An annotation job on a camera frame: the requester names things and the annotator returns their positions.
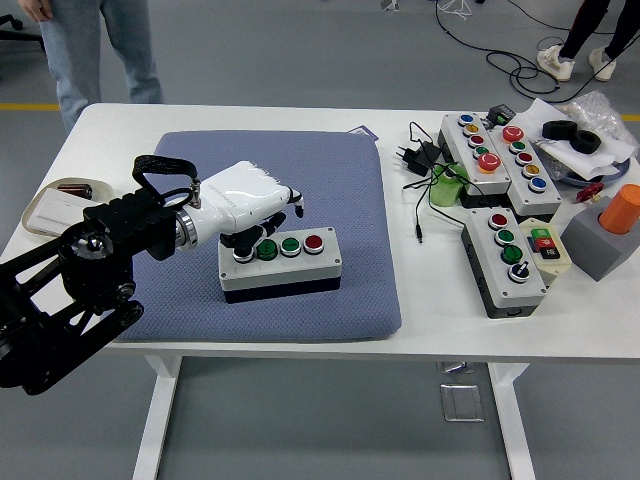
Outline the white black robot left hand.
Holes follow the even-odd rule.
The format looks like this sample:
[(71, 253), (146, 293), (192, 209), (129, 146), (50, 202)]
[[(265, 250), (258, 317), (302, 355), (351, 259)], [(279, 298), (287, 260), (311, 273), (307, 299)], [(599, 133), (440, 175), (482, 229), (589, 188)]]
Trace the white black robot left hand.
[(218, 236), (241, 262), (284, 222), (283, 209), (292, 205), (304, 216), (304, 197), (249, 161), (240, 161), (194, 186), (184, 206), (183, 249), (195, 248)]

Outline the person's hand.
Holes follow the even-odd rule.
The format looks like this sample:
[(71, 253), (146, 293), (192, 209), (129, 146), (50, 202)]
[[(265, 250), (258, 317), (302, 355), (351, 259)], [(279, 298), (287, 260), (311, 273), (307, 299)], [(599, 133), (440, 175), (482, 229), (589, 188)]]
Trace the person's hand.
[(49, 0), (18, 0), (18, 4), (34, 22), (42, 23), (54, 18)]

